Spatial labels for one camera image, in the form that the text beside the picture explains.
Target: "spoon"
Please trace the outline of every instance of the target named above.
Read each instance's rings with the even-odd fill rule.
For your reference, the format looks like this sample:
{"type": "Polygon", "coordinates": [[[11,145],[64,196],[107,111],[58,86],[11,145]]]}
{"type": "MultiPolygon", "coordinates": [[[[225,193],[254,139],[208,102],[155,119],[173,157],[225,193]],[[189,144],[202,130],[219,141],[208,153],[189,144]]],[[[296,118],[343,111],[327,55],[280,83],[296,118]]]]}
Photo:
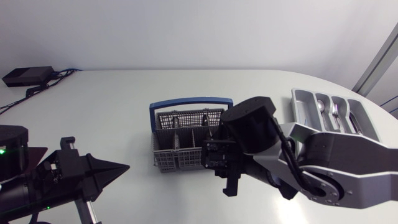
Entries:
{"type": "Polygon", "coordinates": [[[325,126],[325,129],[329,130],[328,125],[326,124],[325,118],[323,117],[323,112],[325,111],[325,104],[323,103],[322,100],[318,100],[318,109],[321,111],[321,116],[322,116],[323,125],[325,126]]]}

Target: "metal bracket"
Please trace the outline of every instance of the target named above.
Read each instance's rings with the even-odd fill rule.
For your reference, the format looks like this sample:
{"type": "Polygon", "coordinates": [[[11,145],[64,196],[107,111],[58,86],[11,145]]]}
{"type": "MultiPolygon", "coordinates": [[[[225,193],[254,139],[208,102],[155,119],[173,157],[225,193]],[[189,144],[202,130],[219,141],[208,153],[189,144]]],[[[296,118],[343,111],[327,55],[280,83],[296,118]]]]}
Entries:
{"type": "Polygon", "coordinates": [[[84,202],[83,199],[79,199],[75,201],[75,204],[79,212],[81,224],[102,224],[102,222],[98,222],[95,216],[91,201],[84,202]]]}

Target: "blue handle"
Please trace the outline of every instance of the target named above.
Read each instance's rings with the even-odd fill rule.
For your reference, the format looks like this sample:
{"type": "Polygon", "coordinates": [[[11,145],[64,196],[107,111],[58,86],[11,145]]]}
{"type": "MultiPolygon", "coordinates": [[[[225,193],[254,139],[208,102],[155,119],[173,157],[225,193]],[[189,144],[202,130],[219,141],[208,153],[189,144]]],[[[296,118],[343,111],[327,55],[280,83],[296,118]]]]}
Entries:
{"type": "Polygon", "coordinates": [[[194,103],[211,103],[211,104],[228,105],[228,109],[234,106],[232,99],[220,98],[220,97],[190,97],[190,98],[180,98],[180,99],[165,100],[156,103],[151,103],[149,105],[149,115],[150,115],[150,128],[152,129],[152,132],[154,132],[156,129],[156,123],[155,123],[156,109],[165,108],[169,106],[194,104],[194,103]]]}

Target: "metal rod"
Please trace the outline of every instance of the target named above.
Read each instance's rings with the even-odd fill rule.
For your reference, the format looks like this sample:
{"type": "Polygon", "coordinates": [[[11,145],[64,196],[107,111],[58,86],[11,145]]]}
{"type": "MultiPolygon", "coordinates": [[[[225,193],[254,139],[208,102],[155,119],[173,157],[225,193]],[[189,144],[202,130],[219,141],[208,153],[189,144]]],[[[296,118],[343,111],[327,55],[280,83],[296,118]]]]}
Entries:
{"type": "Polygon", "coordinates": [[[375,58],[355,84],[353,91],[367,96],[398,56],[398,23],[375,58]]]}

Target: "white wall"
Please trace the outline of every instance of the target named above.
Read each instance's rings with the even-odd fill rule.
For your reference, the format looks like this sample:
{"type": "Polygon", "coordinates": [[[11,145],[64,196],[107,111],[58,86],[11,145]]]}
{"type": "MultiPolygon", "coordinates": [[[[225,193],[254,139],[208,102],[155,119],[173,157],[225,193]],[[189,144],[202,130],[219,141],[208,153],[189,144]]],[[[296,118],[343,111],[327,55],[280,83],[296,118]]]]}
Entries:
{"type": "Polygon", "coordinates": [[[278,69],[347,88],[398,21],[396,0],[0,1],[0,74],[278,69]]]}

